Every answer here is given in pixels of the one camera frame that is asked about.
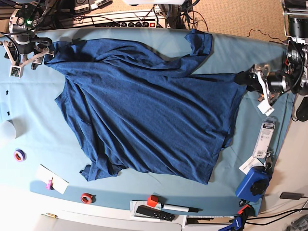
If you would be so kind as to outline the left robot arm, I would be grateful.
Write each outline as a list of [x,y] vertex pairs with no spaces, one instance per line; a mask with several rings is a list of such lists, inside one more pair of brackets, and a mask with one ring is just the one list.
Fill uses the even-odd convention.
[[268,64],[255,64],[234,79],[249,91],[260,93],[261,104],[269,107],[285,93],[308,95],[308,2],[283,0],[282,9],[287,37],[285,70],[270,71]]

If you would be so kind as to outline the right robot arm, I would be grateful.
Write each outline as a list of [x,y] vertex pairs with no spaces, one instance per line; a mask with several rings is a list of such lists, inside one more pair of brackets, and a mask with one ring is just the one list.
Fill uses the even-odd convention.
[[38,37],[36,33],[56,4],[56,0],[36,0],[22,4],[12,13],[8,23],[9,32],[0,33],[6,38],[0,42],[0,46],[5,49],[5,58],[11,62],[10,76],[21,78],[26,65],[36,70],[46,55],[54,55],[50,51],[52,40]]

